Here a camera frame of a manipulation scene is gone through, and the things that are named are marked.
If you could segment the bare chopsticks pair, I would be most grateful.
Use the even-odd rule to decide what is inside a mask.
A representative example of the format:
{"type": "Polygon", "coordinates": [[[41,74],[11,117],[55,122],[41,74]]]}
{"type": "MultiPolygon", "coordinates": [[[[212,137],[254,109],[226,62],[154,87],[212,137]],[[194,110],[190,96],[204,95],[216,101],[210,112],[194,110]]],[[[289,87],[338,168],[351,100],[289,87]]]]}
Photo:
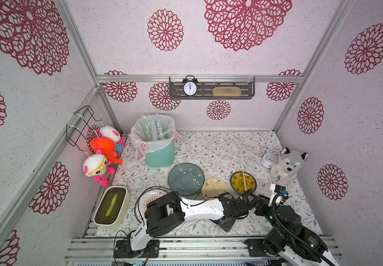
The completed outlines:
{"type": "Polygon", "coordinates": [[[244,191],[246,192],[248,189],[247,189],[247,183],[246,183],[246,175],[245,175],[244,171],[242,171],[242,177],[243,177],[244,191]]]}
{"type": "Polygon", "coordinates": [[[215,178],[212,178],[211,176],[208,176],[208,180],[213,185],[213,187],[216,191],[216,197],[220,196],[222,194],[222,189],[220,187],[219,181],[215,178]]]}

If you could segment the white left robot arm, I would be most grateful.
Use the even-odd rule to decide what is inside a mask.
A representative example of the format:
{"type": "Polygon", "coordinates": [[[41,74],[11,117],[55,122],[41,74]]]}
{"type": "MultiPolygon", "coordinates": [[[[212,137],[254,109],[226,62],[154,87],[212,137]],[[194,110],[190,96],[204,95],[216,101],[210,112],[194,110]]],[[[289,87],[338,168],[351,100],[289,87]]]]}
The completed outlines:
{"type": "Polygon", "coordinates": [[[198,201],[180,197],[170,192],[147,205],[140,227],[128,237],[127,243],[132,251],[144,250],[156,237],[168,234],[186,221],[210,220],[225,232],[234,223],[249,214],[249,193],[238,198],[221,194],[210,200],[198,201]]]}

